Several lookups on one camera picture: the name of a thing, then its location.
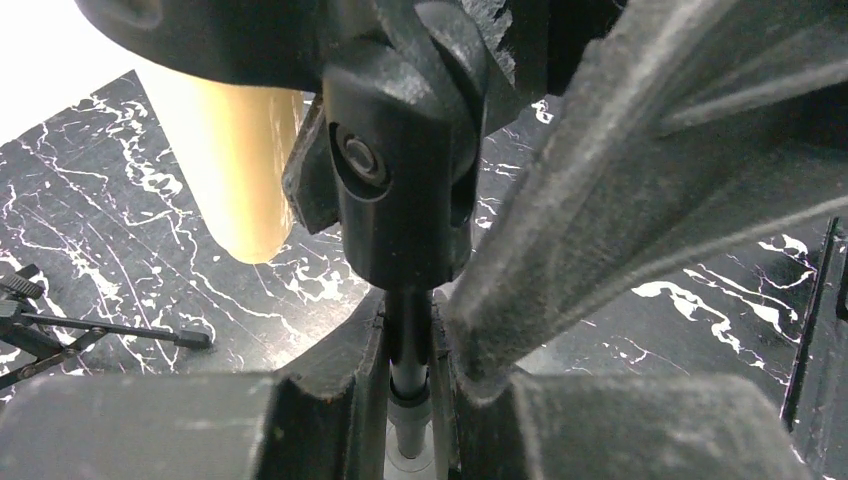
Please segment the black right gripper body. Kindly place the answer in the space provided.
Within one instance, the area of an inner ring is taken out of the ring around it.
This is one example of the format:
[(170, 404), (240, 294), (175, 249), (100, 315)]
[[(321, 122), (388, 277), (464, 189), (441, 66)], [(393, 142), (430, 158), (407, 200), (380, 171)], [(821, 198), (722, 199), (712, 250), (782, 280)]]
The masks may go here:
[(781, 418), (814, 479), (847, 477), (847, 219), (823, 243)]

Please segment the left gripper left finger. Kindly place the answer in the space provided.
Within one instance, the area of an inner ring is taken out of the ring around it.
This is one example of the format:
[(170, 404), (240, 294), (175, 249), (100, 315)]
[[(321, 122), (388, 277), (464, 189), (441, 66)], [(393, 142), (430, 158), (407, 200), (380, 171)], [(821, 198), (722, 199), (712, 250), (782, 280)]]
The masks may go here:
[(379, 479), (388, 365), (370, 291), (274, 372), (40, 377), (1, 415), (5, 479)]

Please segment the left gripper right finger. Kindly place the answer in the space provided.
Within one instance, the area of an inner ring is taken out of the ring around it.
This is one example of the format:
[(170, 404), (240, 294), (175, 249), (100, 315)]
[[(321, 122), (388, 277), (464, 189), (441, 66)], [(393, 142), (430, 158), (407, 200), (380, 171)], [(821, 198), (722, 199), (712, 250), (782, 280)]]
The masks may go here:
[(597, 296), (445, 304), (457, 479), (807, 479), (768, 398), (726, 374), (537, 375), (517, 362)]

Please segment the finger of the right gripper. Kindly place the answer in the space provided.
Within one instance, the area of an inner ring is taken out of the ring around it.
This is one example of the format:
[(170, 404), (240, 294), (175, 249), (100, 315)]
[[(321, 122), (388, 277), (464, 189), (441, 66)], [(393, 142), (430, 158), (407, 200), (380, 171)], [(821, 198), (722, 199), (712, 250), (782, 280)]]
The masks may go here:
[(617, 295), (847, 205), (843, 1), (632, 1), (590, 43), (447, 309), (454, 389)]

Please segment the black tripod microphone stand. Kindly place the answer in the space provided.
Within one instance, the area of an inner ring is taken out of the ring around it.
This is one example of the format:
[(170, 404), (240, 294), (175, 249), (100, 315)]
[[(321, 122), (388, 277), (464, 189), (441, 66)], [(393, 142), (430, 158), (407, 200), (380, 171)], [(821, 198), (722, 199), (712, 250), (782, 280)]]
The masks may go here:
[(80, 356), (107, 335), (165, 341), (191, 350), (209, 349), (213, 344), (208, 334), (198, 331), (180, 330), (174, 333), (38, 313), (32, 302), (43, 297), (45, 288), (33, 278), (40, 273), (36, 265), (29, 264), (1, 277), (1, 342), (34, 358), (3, 373), (2, 389)]

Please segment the beige microphone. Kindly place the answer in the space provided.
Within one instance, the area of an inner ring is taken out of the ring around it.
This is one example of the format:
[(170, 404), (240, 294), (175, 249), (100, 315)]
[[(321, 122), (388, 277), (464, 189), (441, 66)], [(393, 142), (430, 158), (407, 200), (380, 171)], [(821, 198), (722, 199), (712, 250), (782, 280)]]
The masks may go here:
[(556, 93), (620, 1), (82, 1), (128, 51), (191, 79), (311, 92), (283, 189), (310, 231), (342, 230), (370, 284), (299, 356), (269, 470), (379, 479), (385, 427), (423, 447), (432, 293), (471, 254), (482, 140)]

